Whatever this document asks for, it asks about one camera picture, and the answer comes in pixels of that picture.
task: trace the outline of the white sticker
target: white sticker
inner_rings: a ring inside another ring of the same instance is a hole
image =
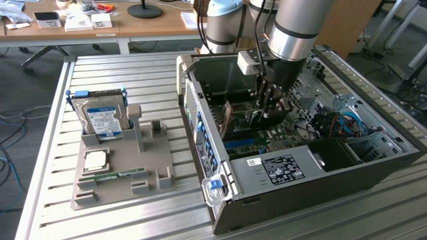
[[[100,137],[115,137],[120,134],[120,121],[115,118],[116,108],[112,106],[87,110],[95,133]]]
[[[115,37],[116,34],[115,33],[99,33],[96,34],[96,37]]]
[[[247,165],[248,165],[250,167],[262,164],[262,159],[260,159],[259,157],[258,157],[258,158],[248,159],[248,160],[246,160],[246,161],[247,161]]]

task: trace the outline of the office chair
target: office chair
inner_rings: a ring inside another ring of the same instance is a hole
[[[98,44],[92,44],[92,48],[95,50],[100,50],[100,46]],[[35,70],[30,67],[27,67],[34,61],[36,61],[44,54],[47,54],[51,50],[56,50],[60,52],[60,54],[64,55],[64,57],[68,56],[68,53],[66,52],[66,50],[62,48],[62,46],[54,45],[54,46],[44,46],[35,55],[31,56],[31,58],[27,59],[27,61],[22,64],[23,68],[24,68],[24,72],[27,74],[34,74]],[[19,51],[23,53],[28,53],[28,48],[26,47],[20,47]]]

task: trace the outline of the metal workbench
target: metal workbench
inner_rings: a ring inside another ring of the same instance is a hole
[[[176,57],[182,54],[188,52],[83,56],[64,63],[16,239],[400,240],[427,235],[426,157],[367,191],[212,235],[178,105]],[[71,197],[82,124],[64,92],[120,87],[127,88],[128,103],[142,106],[140,124],[163,119],[167,125],[178,188],[75,211]]]

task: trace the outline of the power supply label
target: power supply label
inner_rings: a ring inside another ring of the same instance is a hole
[[[116,108],[112,106],[87,110],[95,133],[102,137],[112,137],[122,132],[120,121],[115,118],[115,114]]]
[[[268,174],[274,185],[288,183],[296,179],[304,178],[304,174],[292,155],[278,156],[275,158],[262,160],[266,173]]]

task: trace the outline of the floor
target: floor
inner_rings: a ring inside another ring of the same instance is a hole
[[[372,18],[366,29],[367,34],[371,34],[375,31],[383,18],[383,14],[380,14],[379,17]],[[386,55],[382,61],[386,64],[396,64],[404,70],[408,70],[406,65],[424,46],[426,42],[427,36],[423,33],[416,32],[412,29],[407,29],[392,48],[395,55]],[[135,44],[140,50],[134,50],[131,53],[150,51],[188,51],[200,45],[202,42],[199,40],[162,41],[158,43],[146,42],[143,44],[140,42],[139,44]],[[100,47],[100,51],[92,49],[91,45],[67,46],[64,49],[71,55],[75,56],[119,54],[119,46],[115,43],[100,44]],[[30,48],[32,52],[36,52],[39,49],[39,47]],[[56,51],[50,52],[46,56],[43,56],[42,60],[36,61],[31,65],[35,70],[35,74],[27,75],[23,72],[20,64],[28,58],[28,56],[28,54],[19,52],[17,48],[11,48],[7,55],[0,57],[0,73],[3,75],[0,77],[0,113],[9,110],[24,110],[35,106],[48,105],[52,103],[58,79],[62,71],[63,56]],[[363,74],[380,67],[378,63],[367,60],[359,54],[351,54],[347,58],[347,61]],[[427,79],[426,69],[422,73],[422,78]],[[368,79],[384,84],[396,80],[396,77],[390,75],[387,69],[384,69],[370,74]],[[32,117],[44,115],[47,113],[47,108],[40,109],[34,112]],[[26,188],[28,188],[31,182],[47,120],[47,118],[28,120],[26,124],[27,133],[23,140],[7,148],[8,159],[12,160],[16,166],[20,181]],[[7,121],[8,123],[22,124],[24,120],[15,118],[8,119]],[[0,140],[5,139],[15,130],[16,127],[0,125]],[[5,172],[7,171],[0,172],[0,180],[4,179]],[[0,187],[0,193],[0,208],[4,208],[15,201],[17,196],[17,184],[12,175],[5,184]],[[26,190],[23,191],[23,196],[17,204],[13,206],[15,211],[0,215],[0,239],[9,240],[15,237],[22,215],[20,208],[24,206],[24,201]]]

